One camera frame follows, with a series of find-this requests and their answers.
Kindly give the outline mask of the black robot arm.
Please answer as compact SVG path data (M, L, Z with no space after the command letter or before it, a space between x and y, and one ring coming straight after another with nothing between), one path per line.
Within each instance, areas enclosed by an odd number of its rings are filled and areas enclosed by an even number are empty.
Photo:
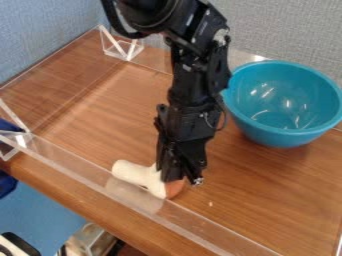
M226 19L206 0L100 0L114 31L129 39L152 34L170 49L172 86L156 106L156 170L168 183L202 182L205 143L226 123L221 91L228 87Z

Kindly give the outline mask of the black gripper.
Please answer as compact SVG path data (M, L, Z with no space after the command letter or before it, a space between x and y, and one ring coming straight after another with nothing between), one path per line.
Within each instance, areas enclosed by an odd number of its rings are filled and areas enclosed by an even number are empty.
M206 168L205 144L218 130L224 110L209 100L197 106L158 104L156 111L156 170L161 172L161 181L173 182L185 175L189 184L198 186Z

